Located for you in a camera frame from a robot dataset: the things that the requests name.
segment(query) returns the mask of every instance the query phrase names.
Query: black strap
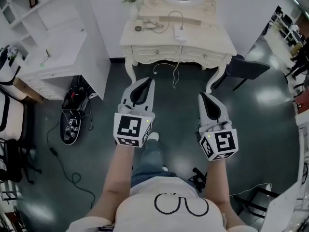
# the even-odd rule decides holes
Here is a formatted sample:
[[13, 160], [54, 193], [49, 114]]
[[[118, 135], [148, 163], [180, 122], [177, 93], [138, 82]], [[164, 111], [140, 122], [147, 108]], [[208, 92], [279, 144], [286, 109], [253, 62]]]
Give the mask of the black strap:
[[6, 123], [8, 121], [9, 107], [10, 107], [10, 98], [6, 95], [4, 97], [5, 97], [5, 102], [4, 102], [2, 121], [0, 125], [0, 132], [4, 131], [4, 129], [6, 128]]

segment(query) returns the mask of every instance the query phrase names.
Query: jeans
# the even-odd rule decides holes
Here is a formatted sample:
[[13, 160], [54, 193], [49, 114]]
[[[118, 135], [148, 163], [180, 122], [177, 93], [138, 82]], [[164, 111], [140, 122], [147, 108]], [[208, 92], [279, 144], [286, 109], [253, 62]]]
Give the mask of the jeans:
[[146, 149], [140, 160], [139, 166], [133, 170], [131, 187], [156, 176], [177, 177], [173, 172], [166, 172], [163, 167], [163, 152], [155, 139], [146, 141]]

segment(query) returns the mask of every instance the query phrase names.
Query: white wall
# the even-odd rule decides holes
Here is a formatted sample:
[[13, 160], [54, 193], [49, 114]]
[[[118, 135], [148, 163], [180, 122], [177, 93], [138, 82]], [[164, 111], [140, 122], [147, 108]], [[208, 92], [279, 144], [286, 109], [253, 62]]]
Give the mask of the white wall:
[[222, 22], [238, 54], [245, 56], [281, 0], [219, 0]]
[[[246, 55], [281, 0], [219, 0], [222, 21], [237, 52]], [[129, 7], [122, 0], [91, 0], [110, 58], [124, 57], [119, 41]]]
[[110, 58], [124, 57], [119, 42], [128, 19], [128, 4], [122, 0], [91, 0], [91, 3]]
[[[301, 14], [301, 10], [300, 7], [293, 0], [281, 0], [278, 5], [281, 7], [282, 12], [288, 15], [293, 20], [293, 22], [297, 21]], [[293, 9], [297, 9], [298, 11], [296, 17], [293, 17], [291, 15]]]

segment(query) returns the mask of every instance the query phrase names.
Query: shoe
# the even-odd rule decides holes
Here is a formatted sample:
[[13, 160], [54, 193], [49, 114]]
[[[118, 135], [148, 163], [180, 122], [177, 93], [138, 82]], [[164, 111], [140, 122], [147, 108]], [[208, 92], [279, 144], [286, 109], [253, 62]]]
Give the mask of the shoe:
[[159, 141], [159, 133], [157, 132], [151, 132], [147, 138], [147, 140], [149, 139], [155, 139], [156, 141]]

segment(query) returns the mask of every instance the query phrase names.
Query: black chair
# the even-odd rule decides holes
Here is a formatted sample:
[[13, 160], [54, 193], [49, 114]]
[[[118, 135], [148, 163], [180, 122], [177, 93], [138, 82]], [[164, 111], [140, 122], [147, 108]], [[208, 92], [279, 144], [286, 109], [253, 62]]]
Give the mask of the black chair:
[[16, 140], [8, 140], [4, 142], [3, 156], [0, 159], [5, 164], [6, 170], [0, 169], [0, 180], [11, 180], [14, 182], [20, 182], [22, 179], [21, 169], [25, 171], [27, 181], [34, 184], [33, 181], [29, 180], [28, 168], [33, 169], [35, 172], [42, 173], [40, 169], [35, 169], [28, 161], [30, 149], [23, 149], [19, 146]]
[[268, 64], [246, 61], [242, 55], [233, 56], [231, 62], [226, 67], [224, 75], [221, 77], [214, 89], [216, 89], [227, 76], [243, 78], [243, 80], [235, 88], [233, 88], [233, 91], [235, 91], [243, 85], [245, 81], [248, 79], [254, 80], [269, 68], [270, 66]]
[[277, 198], [279, 196], [279, 194], [272, 192], [272, 191], [267, 191], [267, 190], [265, 190], [264, 188], [261, 188], [261, 187], [255, 188], [252, 191], [248, 200], [242, 199], [242, 198], [238, 197], [237, 195], [234, 195], [234, 196], [232, 196], [232, 198], [240, 205], [240, 209], [237, 211], [237, 215], [240, 215], [240, 213], [246, 208], [250, 212], [251, 215], [254, 215], [254, 216], [260, 217], [260, 218], [265, 218], [265, 216], [260, 215], [256, 212], [253, 212], [249, 208], [249, 207], [253, 207], [254, 209], [257, 209], [257, 210], [260, 210], [260, 211], [263, 211], [263, 212], [267, 211], [267, 207], [265, 208], [265, 207], [262, 207], [260, 205], [253, 203], [253, 200], [257, 196], [258, 193], [262, 193], [262, 194], [268, 195], [268, 196], [273, 197], [273, 198]]

